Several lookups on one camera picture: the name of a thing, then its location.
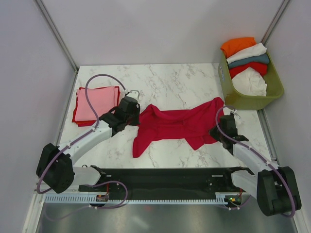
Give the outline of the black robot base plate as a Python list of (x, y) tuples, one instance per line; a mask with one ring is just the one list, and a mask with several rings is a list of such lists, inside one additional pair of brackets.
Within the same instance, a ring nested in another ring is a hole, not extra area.
[(79, 186), (80, 192), (105, 192), (116, 197), (212, 198), (216, 192), (238, 193), (229, 168), (103, 168), (97, 187)]

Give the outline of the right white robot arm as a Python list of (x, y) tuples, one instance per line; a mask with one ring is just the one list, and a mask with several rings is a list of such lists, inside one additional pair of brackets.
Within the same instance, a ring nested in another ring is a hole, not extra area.
[(293, 217), (302, 202), (294, 171), (281, 167), (263, 157), (248, 141), (238, 134), (233, 114), (219, 117), (210, 135), (234, 157), (241, 160), (247, 170), (238, 170), (223, 178), (228, 191), (241, 188), (257, 200), (266, 216), (286, 215)]

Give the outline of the crimson red t shirt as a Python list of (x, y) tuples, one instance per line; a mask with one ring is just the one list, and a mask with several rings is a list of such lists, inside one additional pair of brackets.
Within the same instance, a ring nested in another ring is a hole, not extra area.
[(216, 113), (223, 105), (220, 97), (192, 109), (162, 111), (148, 105), (139, 115), (132, 156), (140, 157), (153, 141), (159, 140), (185, 139), (193, 150), (215, 143), (209, 131), (216, 126)]

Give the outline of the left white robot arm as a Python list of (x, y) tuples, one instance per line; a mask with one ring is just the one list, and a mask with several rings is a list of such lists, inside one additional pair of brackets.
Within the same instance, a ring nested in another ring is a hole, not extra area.
[(36, 174), (55, 193), (75, 185), (91, 186), (96, 191), (105, 189), (107, 180), (96, 166), (75, 167), (75, 163), (93, 147), (110, 139), (126, 126), (139, 124), (139, 92), (128, 92), (117, 107), (103, 114), (99, 121), (76, 138), (58, 146), (47, 144), (41, 153)]

